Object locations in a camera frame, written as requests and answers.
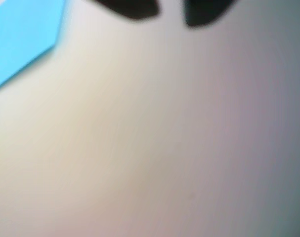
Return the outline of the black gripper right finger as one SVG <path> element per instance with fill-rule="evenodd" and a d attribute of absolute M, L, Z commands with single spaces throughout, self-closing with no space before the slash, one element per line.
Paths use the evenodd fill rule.
<path fill-rule="evenodd" d="M 229 7 L 230 0 L 185 0 L 185 21 L 189 27 L 199 27 L 211 24 Z"/>

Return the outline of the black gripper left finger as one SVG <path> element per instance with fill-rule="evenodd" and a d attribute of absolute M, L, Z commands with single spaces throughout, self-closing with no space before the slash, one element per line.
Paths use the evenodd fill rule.
<path fill-rule="evenodd" d="M 132 20 L 143 20 L 160 13 L 157 0 L 94 0 L 94 2 Z"/>

